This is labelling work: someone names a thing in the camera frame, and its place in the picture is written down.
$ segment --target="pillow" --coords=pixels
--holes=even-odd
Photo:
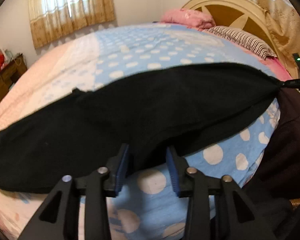
[[[216,26],[212,15],[188,9],[169,10],[162,16],[161,22],[178,23],[200,29],[208,29]]]
[[[239,44],[240,46],[258,55],[263,60],[266,59],[266,57],[277,57],[276,53],[265,41],[239,28],[215,26],[208,29],[207,32]]]

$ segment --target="curtain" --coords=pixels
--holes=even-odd
[[[34,47],[83,27],[113,21],[112,0],[28,0]]]
[[[300,16],[289,0],[251,0],[258,4],[266,16],[267,29],[276,44],[282,62],[293,78],[298,77],[292,53],[300,54]]]

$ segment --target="wrinkled fabric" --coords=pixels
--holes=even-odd
[[[200,29],[209,29],[216,26],[210,14],[188,9],[169,10],[162,16],[161,22],[178,23]]]
[[[0,131],[0,188],[46,193],[65,174],[81,177],[130,145],[130,172],[240,132],[271,104],[281,82],[235,63],[139,73],[73,94]]]

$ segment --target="wooden cabinet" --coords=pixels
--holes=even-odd
[[[21,54],[0,72],[0,102],[9,92],[9,87],[16,83],[26,71],[27,67]]]

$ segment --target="pink pillow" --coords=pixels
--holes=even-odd
[[[200,29],[209,29],[216,26],[212,15],[187,9],[169,10],[162,16],[161,22],[179,23]]]

